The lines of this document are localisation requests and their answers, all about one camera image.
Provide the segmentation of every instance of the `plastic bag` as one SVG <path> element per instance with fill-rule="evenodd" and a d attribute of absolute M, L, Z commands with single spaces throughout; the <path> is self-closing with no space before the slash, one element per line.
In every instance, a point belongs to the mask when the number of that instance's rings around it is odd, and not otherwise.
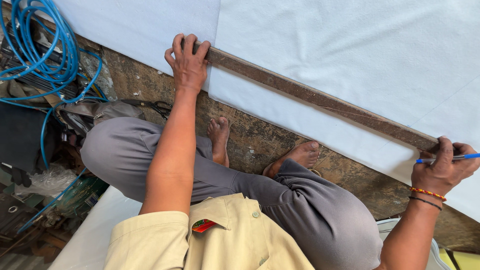
<path fill-rule="evenodd" d="M 32 185 L 24 187 L 23 185 L 15 185 L 16 195 L 25 195 L 29 193 L 37 193 L 43 196 L 56 197 L 70 185 L 77 175 L 74 170 L 67 170 L 58 164 L 50 164 L 49 169 L 43 174 L 36 173 L 30 176 Z"/>

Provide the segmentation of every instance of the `man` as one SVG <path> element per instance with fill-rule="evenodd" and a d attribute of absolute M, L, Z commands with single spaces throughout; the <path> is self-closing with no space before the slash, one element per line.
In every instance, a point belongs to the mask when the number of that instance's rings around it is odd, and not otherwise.
<path fill-rule="evenodd" d="M 185 38 L 183 51 L 182 38 L 175 36 L 165 52 L 176 89 L 165 127 L 111 119 L 94 127 L 82 148 L 93 173 L 143 202 L 139 216 L 113 229 L 105 269 L 425 269 L 438 198 L 413 192 L 382 243 L 357 198 L 307 169 L 318 158 L 317 142 L 295 146 L 253 175 L 228 168 L 224 117 L 210 122 L 209 138 L 195 138 L 195 101 L 210 43 L 193 55 L 196 36 Z M 444 196 L 480 161 L 452 163 L 453 146 L 475 151 L 445 137 L 440 144 L 436 162 L 414 166 L 412 185 Z"/>

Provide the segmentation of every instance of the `brown bag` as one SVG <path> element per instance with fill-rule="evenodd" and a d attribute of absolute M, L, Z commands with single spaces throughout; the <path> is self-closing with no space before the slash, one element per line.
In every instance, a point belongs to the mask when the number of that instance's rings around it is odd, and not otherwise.
<path fill-rule="evenodd" d="M 60 116 L 69 127 L 86 137 L 95 125 L 116 117 L 135 117 L 145 120 L 144 113 L 137 107 L 117 101 L 106 103 L 83 100 L 77 104 L 64 104 L 59 110 Z"/>

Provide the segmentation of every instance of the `forearm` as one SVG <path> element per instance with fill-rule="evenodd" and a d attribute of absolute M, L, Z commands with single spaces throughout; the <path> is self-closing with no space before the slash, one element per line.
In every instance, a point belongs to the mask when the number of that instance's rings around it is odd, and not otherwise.
<path fill-rule="evenodd" d="M 429 195 L 417 197 L 441 206 Z M 440 210 L 428 203 L 411 199 L 398 224 L 384 241 L 378 270 L 424 270 L 433 238 L 435 221 Z"/>
<path fill-rule="evenodd" d="M 177 89 L 175 103 L 148 169 L 140 214 L 178 210 L 188 215 L 195 163 L 197 95 Z"/>

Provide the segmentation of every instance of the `yellow foam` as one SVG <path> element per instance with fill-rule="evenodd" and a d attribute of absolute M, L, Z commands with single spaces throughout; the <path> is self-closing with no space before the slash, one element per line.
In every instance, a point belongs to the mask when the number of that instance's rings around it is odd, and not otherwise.
<path fill-rule="evenodd" d="M 480 269 L 480 255 L 454 251 L 453 256 L 461 270 Z"/>
<path fill-rule="evenodd" d="M 453 265 L 452 260 L 448 256 L 447 252 L 443 248 L 439 248 L 438 251 L 440 252 L 440 259 L 444 261 L 450 267 L 450 269 L 455 270 L 455 265 Z"/>

